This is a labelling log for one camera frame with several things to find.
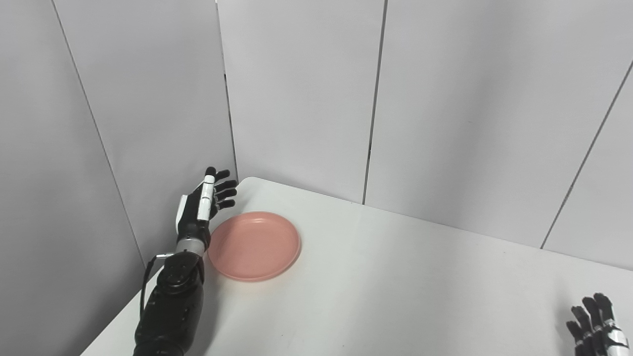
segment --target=white table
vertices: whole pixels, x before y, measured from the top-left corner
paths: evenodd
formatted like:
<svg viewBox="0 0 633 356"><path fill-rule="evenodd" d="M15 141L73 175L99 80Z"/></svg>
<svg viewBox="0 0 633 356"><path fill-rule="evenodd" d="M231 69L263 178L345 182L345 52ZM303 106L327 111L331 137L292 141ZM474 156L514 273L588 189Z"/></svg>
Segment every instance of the white table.
<svg viewBox="0 0 633 356"><path fill-rule="evenodd" d="M258 283L217 276L206 261L187 356L567 356L569 308L596 291L633 335L631 271L262 179L238 192L215 225L241 212L283 215L301 235L301 255ZM132 355L138 298L83 356Z"/></svg>

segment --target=robotic arm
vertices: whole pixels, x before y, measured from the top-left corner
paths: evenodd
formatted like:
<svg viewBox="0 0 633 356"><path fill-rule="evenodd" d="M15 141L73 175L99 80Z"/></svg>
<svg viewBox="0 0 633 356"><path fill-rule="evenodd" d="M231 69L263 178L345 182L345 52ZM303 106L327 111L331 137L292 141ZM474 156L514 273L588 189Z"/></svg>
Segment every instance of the robotic arm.
<svg viewBox="0 0 633 356"><path fill-rule="evenodd" d="M219 210L235 205L227 198L237 194L237 181L216 184L229 175L228 170L216 172L209 167L202 183L181 197L176 216L176 250L154 256L145 270L134 356L184 356L193 344L203 306L203 255L211 239L209 220ZM164 258L165 265L144 305L145 287L157 258Z"/></svg>

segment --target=gray wall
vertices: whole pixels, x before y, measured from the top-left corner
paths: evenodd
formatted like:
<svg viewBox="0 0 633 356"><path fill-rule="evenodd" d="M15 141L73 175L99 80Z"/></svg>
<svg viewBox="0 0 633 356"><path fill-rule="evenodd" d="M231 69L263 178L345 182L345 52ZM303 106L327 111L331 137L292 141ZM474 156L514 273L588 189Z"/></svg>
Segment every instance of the gray wall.
<svg viewBox="0 0 633 356"><path fill-rule="evenodd" d="M77 71L52 2L0 2L3 355L80 354L173 246L178 195L234 170L215 7L100 3L57 4Z"/></svg>
<svg viewBox="0 0 633 356"><path fill-rule="evenodd" d="M242 177L633 269L630 1L218 6Z"/></svg>

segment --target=black cable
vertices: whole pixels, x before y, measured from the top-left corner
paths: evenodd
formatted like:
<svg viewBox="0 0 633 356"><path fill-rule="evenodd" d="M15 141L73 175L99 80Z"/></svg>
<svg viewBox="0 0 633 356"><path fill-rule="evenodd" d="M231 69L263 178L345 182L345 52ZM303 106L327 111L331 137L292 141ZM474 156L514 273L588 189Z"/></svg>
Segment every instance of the black cable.
<svg viewBox="0 0 633 356"><path fill-rule="evenodd" d="M145 287L147 286L147 281L149 280L149 274L152 271L152 267L154 267L154 262L156 261L156 258L158 257L158 255L152 257L151 260L149 260L149 262L147 263L147 267L145 268L145 274L143 275L143 287L141 288L141 312L140 312L140 317L143 316L143 310L145 307Z"/></svg>

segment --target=pink plate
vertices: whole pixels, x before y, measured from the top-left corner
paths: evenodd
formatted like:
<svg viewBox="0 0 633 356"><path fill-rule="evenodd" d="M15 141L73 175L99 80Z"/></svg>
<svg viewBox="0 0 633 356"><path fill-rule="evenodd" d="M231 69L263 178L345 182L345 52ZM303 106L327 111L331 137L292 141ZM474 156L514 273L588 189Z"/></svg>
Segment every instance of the pink plate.
<svg viewBox="0 0 633 356"><path fill-rule="evenodd" d="M264 281L285 271L299 256L297 229L268 212L226 220L211 235L209 258L223 275L238 281Z"/></svg>

